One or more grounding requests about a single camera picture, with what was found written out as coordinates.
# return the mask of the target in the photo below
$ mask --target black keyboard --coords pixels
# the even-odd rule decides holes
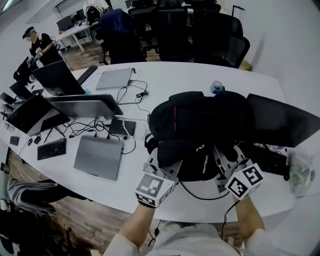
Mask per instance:
[[[65,155],[66,145],[66,138],[62,138],[48,144],[38,146],[38,160]]]
[[[238,147],[246,158],[259,165],[261,171],[282,176],[287,173],[287,157],[285,155],[248,143],[240,143]]]
[[[97,68],[98,67],[96,65],[89,67],[77,80],[79,85],[82,85],[88,79],[88,77],[90,77],[97,70]]]

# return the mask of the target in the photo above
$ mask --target black backpack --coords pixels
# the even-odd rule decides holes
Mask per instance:
[[[251,121],[247,100],[238,93],[224,91],[205,97],[202,92],[189,91],[173,95],[158,105],[149,119],[159,167],[183,160],[180,181],[210,180],[219,173],[214,145],[229,161],[235,161],[235,140]]]

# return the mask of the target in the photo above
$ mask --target plastic bottle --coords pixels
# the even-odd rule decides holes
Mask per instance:
[[[225,90],[224,85],[220,81],[213,81],[210,86],[210,96],[214,97]]]

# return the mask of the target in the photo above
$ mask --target computer mouse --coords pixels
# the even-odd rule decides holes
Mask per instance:
[[[32,142],[33,142],[33,139],[30,138],[29,141],[28,141],[28,146],[30,146],[32,144]]]

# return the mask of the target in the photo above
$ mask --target logo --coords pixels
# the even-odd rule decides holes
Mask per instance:
[[[202,145],[201,147],[198,147],[198,148],[196,149],[196,151],[198,152],[198,150],[202,150],[204,147],[205,147],[205,145]]]
[[[237,195],[239,198],[241,198],[248,190],[248,188],[240,180],[236,179],[235,177],[229,183],[227,188],[230,191],[232,191],[235,195]]]
[[[204,174],[206,172],[206,166],[207,166],[207,163],[208,163],[208,155],[205,156],[205,161],[204,161],[204,165],[203,165],[203,171],[202,173]]]
[[[243,174],[252,186],[264,179],[254,166],[244,170]]]
[[[145,174],[136,190],[156,198],[163,182],[162,179]]]

